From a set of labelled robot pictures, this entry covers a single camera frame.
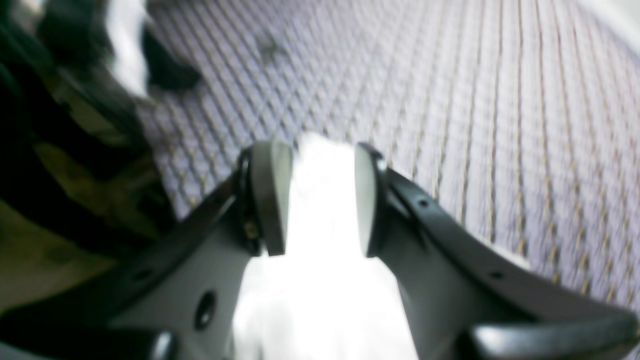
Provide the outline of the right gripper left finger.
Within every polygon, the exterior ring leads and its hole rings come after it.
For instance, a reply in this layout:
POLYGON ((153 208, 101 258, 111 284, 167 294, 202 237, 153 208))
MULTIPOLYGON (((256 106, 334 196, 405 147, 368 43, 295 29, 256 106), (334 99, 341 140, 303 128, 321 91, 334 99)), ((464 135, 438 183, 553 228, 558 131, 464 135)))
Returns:
POLYGON ((233 174, 151 248, 1 317, 3 360, 222 360, 243 274, 285 253, 294 149, 245 148, 233 174))

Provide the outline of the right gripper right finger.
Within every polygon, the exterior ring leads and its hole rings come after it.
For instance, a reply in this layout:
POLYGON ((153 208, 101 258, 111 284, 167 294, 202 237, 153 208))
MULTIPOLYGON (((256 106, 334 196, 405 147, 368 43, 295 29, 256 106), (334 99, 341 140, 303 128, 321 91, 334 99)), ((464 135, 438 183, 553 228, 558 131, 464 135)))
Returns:
POLYGON ((359 241, 397 280, 421 360, 621 360, 631 311, 566 290, 471 236, 367 143, 354 149, 359 241))

